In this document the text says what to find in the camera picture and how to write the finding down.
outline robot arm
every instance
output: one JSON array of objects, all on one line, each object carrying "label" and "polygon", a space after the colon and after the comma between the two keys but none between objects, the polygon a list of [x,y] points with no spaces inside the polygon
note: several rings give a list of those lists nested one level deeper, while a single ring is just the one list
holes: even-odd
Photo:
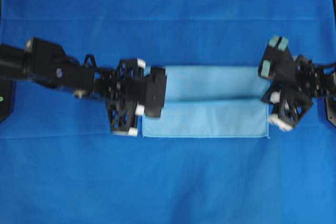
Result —
[{"label": "robot arm", "polygon": [[291,131],[312,107],[312,99],[323,97],[328,120],[336,126],[336,63],[314,65],[302,55],[294,60],[288,40],[278,36],[270,40],[262,58],[258,74],[272,82],[262,98],[274,105],[270,123]]},{"label": "robot arm", "polygon": [[[0,46],[0,78],[5,101],[13,97],[13,81],[31,80],[47,88],[72,92],[76,98],[105,102],[111,131],[137,135],[138,116],[160,117],[164,106],[165,70],[152,68],[144,76],[143,60],[121,60],[116,69],[98,68],[93,55],[83,65],[65,54],[60,45],[38,38],[24,50]],[[2,120],[12,104],[2,103]]]}]

